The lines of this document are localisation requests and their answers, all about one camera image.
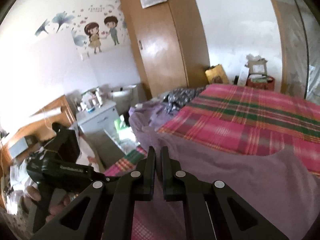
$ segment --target clothes pile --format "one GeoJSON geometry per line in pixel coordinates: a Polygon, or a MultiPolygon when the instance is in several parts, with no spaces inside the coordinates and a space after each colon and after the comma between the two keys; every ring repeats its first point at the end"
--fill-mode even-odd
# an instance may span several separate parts
{"type": "Polygon", "coordinates": [[[164,98],[164,102],[168,102],[168,105],[165,107],[165,111],[170,113],[172,111],[179,111],[192,99],[197,97],[205,87],[200,88],[176,88],[169,92],[164,98]]]}

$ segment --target yellow bag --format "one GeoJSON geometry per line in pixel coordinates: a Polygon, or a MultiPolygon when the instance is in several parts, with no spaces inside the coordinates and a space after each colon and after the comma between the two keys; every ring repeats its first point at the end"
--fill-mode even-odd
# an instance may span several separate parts
{"type": "Polygon", "coordinates": [[[224,72],[221,64],[206,70],[205,75],[207,76],[209,84],[213,84],[213,83],[229,84],[228,77],[224,72]]]}

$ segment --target white wall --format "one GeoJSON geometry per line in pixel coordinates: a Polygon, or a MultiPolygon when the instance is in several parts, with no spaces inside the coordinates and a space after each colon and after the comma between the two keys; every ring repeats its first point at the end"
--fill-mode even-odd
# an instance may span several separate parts
{"type": "Polygon", "coordinates": [[[196,0],[207,39],[210,64],[222,64],[232,82],[247,62],[261,55],[280,91],[282,52],[280,34],[270,0],[196,0]]]}
{"type": "Polygon", "coordinates": [[[130,45],[82,61],[70,31],[36,40],[34,23],[43,19],[33,17],[38,8],[27,7],[28,1],[17,0],[0,26],[0,84],[6,88],[0,94],[0,122],[5,130],[62,94],[140,82],[130,45]]]}

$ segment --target person's hand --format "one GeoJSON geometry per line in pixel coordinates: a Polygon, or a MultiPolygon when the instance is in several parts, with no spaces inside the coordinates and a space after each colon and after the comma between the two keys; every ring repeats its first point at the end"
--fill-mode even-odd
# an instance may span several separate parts
{"type": "MultiPolygon", "coordinates": [[[[24,197],[24,205],[29,210],[32,203],[31,199],[39,202],[41,200],[41,195],[38,189],[32,186],[28,186],[26,190],[29,196],[24,197]]],[[[65,206],[67,206],[69,203],[70,203],[70,197],[68,194],[66,194],[65,197],[61,200],[61,202],[58,205],[52,206],[49,208],[48,211],[50,214],[45,219],[46,223],[49,222],[51,219],[53,219],[57,214],[59,214],[65,208],[65,206]]]]}

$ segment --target patterned blanket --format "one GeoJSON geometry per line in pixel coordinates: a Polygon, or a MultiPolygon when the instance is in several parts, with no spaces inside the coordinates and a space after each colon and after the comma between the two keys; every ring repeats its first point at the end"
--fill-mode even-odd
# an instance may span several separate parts
{"type": "MultiPolygon", "coordinates": [[[[138,161],[144,159],[147,155],[148,153],[142,147],[138,146],[135,150],[109,167],[104,174],[106,176],[117,176],[119,173],[133,170],[138,161]]],[[[152,232],[143,225],[136,213],[133,214],[131,240],[155,240],[152,232]]]]}
{"type": "Polygon", "coordinates": [[[320,175],[320,106],[299,98],[233,85],[210,85],[158,132],[244,155],[291,147],[320,175]]]}

